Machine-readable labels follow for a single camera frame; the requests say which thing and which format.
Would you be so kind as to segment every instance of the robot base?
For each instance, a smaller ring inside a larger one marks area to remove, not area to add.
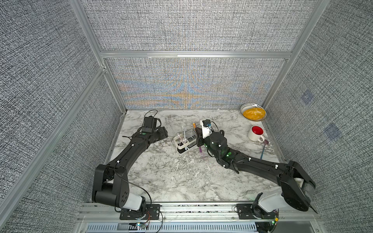
[[[251,204],[237,204],[237,213],[240,219],[258,219],[251,213]],[[266,215],[263,215],[262,219],[274,219],[276,214],[270,212]]]
[[[159,219],[159,209],[160,209],[160,205],[159,204],[152,204],[149,208],[149,214],[150,214],[150,220],[158,220]],[[133,215],[139,215],[137,214],[135,211],[131,211],[131,215],[128,214],[129,212],[126,210],[126,211],[121,211],[120,212],[120,217],[119,219],[120,220],[139,220],[138,218],[135,218],[132,216]],[[148,220],[149,218],[149,215],[148,213],[146,213],[144,215],[144,217],[142,217],[140,220]]]

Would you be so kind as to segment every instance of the marble surface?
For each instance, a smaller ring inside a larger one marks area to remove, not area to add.
[[[128,111],[112,154],[114,159],[129,143],[128,138],[142,125],[147,111]],[[263,126],[261,122],[245,119],[238,110],[163,110],[156,115],[165,126],[169,138],[156,142],[142,153],[128,173],[130,182],[146,189],[153,201],[247,201],[253,200],[260,192],[277,187],[273,182],[256,175],[221,167],[211,158],[205,148],[176,153],[171,143],[181,131],[181,125],[192,128],[201,119],[214,121],[225,131],[229,147],[247,155],[260,158],[263,144],[251,141],[247,133],[252,125]],[[263,159],[278,162],[271,145],[267,145]],[[141,189],[130,185],[132,193],[148,199]]]

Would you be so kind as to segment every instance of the patterned bowl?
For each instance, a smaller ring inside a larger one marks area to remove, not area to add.
[[[250,108],[261,108],[261,109],[264,109],[262,106],[257,105],[257,104],[253,104],[253,103],[243,104],[243,105],[241,106],[241,109],[240,109],[241,114],[242,114],[243,117],[244,117],[244,112],[245,112],[246,110],[250,109]],[[266,112],[266,114],[264,115],[264,117],[263,117],[262,119],[259,119],[259,120],[252,120],[252,121],[254,121],[254,122],[260,122],[260,121],[264,120],[266,117],[267,117],[267,112]]]

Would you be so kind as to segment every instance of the metal rail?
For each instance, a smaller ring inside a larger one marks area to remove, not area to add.
[[[291,52],[276,51],[101,51],[102,58],[284,58]]]
[[[268,221],[262,219],[240,220],[234,208],[236,204],[252,202],[154,202],[160,204],[164,220],[177,222],[227,222],[227,221]],[[298,211],[292,208],[280,210],[281,221],[322,221],[318,214],[309,210]],[[128,222],[119,220],[114,207],[99,203],[84,203],[78,216],[78,223]]]

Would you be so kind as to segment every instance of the yellow food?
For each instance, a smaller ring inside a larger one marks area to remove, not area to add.
[[[262,108],[250,108],[244,111],[243,116],[249,120],[260,120],[266,114],[266,111]]]

